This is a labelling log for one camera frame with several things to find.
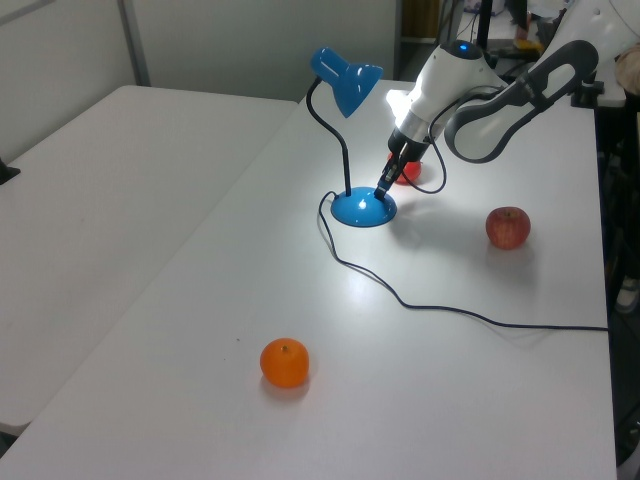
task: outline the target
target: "black cable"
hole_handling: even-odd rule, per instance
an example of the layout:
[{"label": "black cable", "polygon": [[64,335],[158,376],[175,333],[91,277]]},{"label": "black cable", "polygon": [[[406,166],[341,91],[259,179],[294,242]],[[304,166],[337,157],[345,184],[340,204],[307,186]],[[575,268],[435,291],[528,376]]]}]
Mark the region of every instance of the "black cable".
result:
[{"label": "black cable", "polygon": [[473,43],[473,27],[476,26],[476,18],[478,18],[477,13],[473,17],[473,24],[471,25],[471,35],[469,36],[469,43]]},{"label": "black cable", "polygon": [[347,142],[344,141],[344,138],[342,137],[342,135],[340,135],[340,133],[338,133],[338,131],[335,128],[329,125],[326,121],[324,121],[320,117],[320,115],[318,115],[316,110],[313,108],[313,105],[311,104],[311,96],[313,95],[313,92],[318,87],[318,85],[320,85],[321,82],[322,82],[322,79],[320,77],[316,77],[316,79],[311,84],[311,87],[309,87],[309,91],[307,92],[307,97],[306,97],[307,110],[309,110],[309,113],[311,114],[311,116],[315,118],[320,125],[326,128],[329,131],[329,133],[331,133],[334,137],[336,137],[340,142],[340,146],[342,147],[342,168],[344,170],[344,194],[346,197],[350,197],[351,196],[351,174],[349,173],[349,149],[347,149]]},{"label": "black cable", "polygon": [[462,30],[460,30],[460,32],[458,32],[458,35],[456,35],[456,40],[460,37],[460,35],[462,35],[464,32],[467,31],[467,28],[469,28],[469,26],[471,25],[471,22],[474,22],[476,17],[478,16],[478,14],[476,13],[473,18],[471,20],[469,20],[469,23],[467,23],[467,26],[464,27]]},{"label": "black cable", "polygon": [[322,200],[320,200],[320,205],[318,206],[318,216],[322,220],[325,231],[327,232],[327,236],[329,238],[329,249],[331,250],[331,255],[339,264],[345,267],[349,267],[355,270],[356,272],[362,275],[365,275],[369,278],[373,277],[373,279],[375,279],[384,288],[386,288],[396,298],[398,303],[400,303],[400,305],[402,305],[405,308],[408,308],[410,310],[437,310],[437,311],[457,313],[460,315],[467,315],[467,316],[482,320],[483,322],[489,323],[491,325],[495,325],[497,327],[503,327],[503,328],[516,328],[516,329],[527,329],[527,330],[577,330],[577,331],[594,331],[594,332],[609,331],[609,329],[606,327],[589,327],[589,326],[581,326],[581,325],[528,325],[528,324],[517,324],[517,323],[504,323],[504,322],[498,322],[496,320],[492,320],[489,317],[485,317],[484,315],[481,315],[479,313],[472,312],[470,310],[464,310],[462,308],[448,307],[445,305],[412,305],[410,303],[407,303],[400,297],[398,292],[389,283],[387,283],[386,280],[380,277],[377,273],[373,272],[372,270],[366,267],[363,267],[362,265],[351,263],[340,258],[336,250],[336,244],[333,239],[331,229],[329,228],[327,219],[322,213],[322,206],[330,195],[333,195],[334,198],[338,196],[338,194],[333,191],[325,193],[325,195],[322,197]]}]

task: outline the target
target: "orange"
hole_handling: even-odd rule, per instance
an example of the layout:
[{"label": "orange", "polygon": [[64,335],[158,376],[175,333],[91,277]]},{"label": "orange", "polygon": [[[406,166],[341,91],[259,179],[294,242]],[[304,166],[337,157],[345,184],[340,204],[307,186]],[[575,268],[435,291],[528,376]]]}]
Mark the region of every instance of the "orange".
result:
[{"label": "orange", "polygon": [[309,373],[309,352],[298,340],[279,338],[264,347],[260,368],[265,378],[277,387],[297,387]]}]

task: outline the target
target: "apple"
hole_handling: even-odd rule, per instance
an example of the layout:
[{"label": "apple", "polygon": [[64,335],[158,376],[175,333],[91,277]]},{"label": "apple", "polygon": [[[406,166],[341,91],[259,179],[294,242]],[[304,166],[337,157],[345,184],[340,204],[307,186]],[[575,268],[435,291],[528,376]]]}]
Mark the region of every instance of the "apple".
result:
[{"label": "apple", "polygon": [[522,245],[529,236],[531,220],[518,207],[500,207],[489,214],[485,227],[493,245],[512,250]]},{"label": "apple", "polygon": [[[420,176],[420,173],[422,172],[422,163],[407,162],[407,164],[404,166],[403,172],[409,180],[411,180],[412,182],[415,182],[416,179]],[[409,185],[402,175],[398,177],[398,180],[396,180],[396,183],[400,185]]]}]

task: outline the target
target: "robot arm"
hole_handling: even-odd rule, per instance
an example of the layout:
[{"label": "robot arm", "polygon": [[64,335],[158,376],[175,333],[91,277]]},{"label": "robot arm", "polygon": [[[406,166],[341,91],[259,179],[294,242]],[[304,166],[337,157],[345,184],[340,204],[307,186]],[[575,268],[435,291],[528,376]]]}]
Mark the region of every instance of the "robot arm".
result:
[{"label": "robot arm", "polygon": [[572,91],[597,66],[640,41],[640,0],[575,0],[542,58],[492,99],[464,103],[428,128],[437,113],[478,86],[505,86],[467,42],[438,47],[409,94],[408,111],[396,118],[389,139],[392,156],[378,182],[376,197],[418,161],[444,131],[450,150],[472,163],[502,153],[511,136],[533,117]]}]

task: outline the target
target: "white table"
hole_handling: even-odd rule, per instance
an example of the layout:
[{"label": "white table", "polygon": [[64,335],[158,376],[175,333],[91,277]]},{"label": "white table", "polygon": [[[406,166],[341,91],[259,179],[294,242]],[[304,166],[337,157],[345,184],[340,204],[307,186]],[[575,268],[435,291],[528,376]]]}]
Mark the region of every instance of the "white table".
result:
[{"label": "white table", "polygon": [[[378,179],[384,97],[398,87],[381,82],[348,120],[317,91],[354,185]],[[410,302],[605,326],[593,113],[562,101],[487,165],[440,144],[446,189],[392,188],[399,214],[383,227],[330,219],[339,252]],[[339,152],[300,105],[0,460],[0,478],[615,479],[607,335],[411,312],[338,265],[316,208],[342,185]],[[425,162],[437,183],[433,152]],[[508,204],[533,231],[497,251],[484,221]],[[260,352],[280,336],[310,351],[298,389],[262,379]]]},{"label": "white table", "polygon": [[124,87],[0,187],[0,431],[35,418],[295,108]]}]

